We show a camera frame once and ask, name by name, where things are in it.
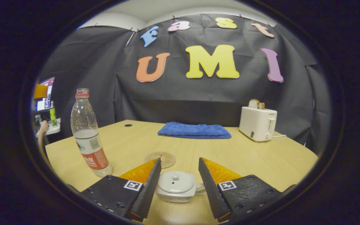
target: computer monitor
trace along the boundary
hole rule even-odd
[[[45,86],[48,86],[48,90],[47,90],[47,97],[46,98],[42,98],[41,100],[39,101],[36,101],[36,104],[35,104],[35,112],[37,113],[41,113],[41,112],[44,112],[44,111],[49,111],[50,109],[50,100],[51,100],[51,91],[53,89],[53,84],[54,84],[54,79],[55,77],[51,77],[45,81],[42,81],[40,84],[41,85],[45,85]]]

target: letter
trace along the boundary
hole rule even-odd
[[[237,25],[233,23],[234,21],[229,18],[217,17],[216,19],[217,25],[221,28],[230,28],[236,29]]]
[[[144,82],[151,82],[160,78],[160,76],[162,76],[163,74],[163,71],[165,70],[166,58],[168,56],[170,56],[170,53],[168,52],[157,54],[156,70],[150,74],[147,73],[147,68],[149,61],[153,57],[142,57],[141,59],[139,59],[137,73],[136,73],[137,81],[144,83]]]
[[[238,78],[240,73],[237,72],[233,59],[234,47],[231,45],[218,45],[212,56],[200,45],[186,48],[190,53],[190,71],[187,72],[187,78],[201,78],[203,72],[200,71],[200,64],[206,75],[211,77],[219,64],[219,70],[216,75],[221,78]]]
[[[269,63],[269,74],[267,78],[271,81],[282,83],[284,78],[280,74],[279,63],[276,57],[277,53],[264,47],[262,47],[261,50],[266,54],[267,62]]]
[[[263,33],[264,35],[268,36],[268,37],[271,37],[271,38],[274,38],[274,34],[270,34],[269,32],[267,32],[267,28],[260,25],[260,24],[251,24],[253,25],[254,27],[257,28],[257,30],[259,30],[261,33]]]
[[[143,35],[141,35],[140,38],[144,39],[144,47],[147,47],[148,45],[150,45],[152,42],[154,42],[154,40],[156,40],[156,36],[158,34],[158,32],[156,31],[156,29],[158,29],[158,26],[154,26],[151,29],[149,29],[147,32],[145,32]]]
[[[180,21],[172,24],[171,27],[169,27],[167,30],[168,31],[187,30],[188,28],[190,28],[189,24],[190,22],[188,21]]]

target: wooden coaster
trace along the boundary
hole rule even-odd
[[[147,155],[147,157],[145,157],[145,162],[149,162],[159,157],[161,160],[162,168],[169,168],[176,162],[176,158],[174,157],[174,155],[171,155],[170,153],[167,152],[153,152]]]

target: letter m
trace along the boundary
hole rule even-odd
[[[216,75],[221,78],[238,78],[240,73],[236,70],[233,59],[234,47],[231,45],[218,45],[210,55],[202,46],[190,46],[186,52],[190,53],[190,71],[187,72],[187,78],[201,78],[203,72],[200,71],[200,64],[206,75],[211,77],[219,64],[219,70]]]

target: blue towel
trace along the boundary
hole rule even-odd
[[[178,122],[167,123],[157,134],[195,139],[231,138],[231,134],[220,125],[187,125]]]

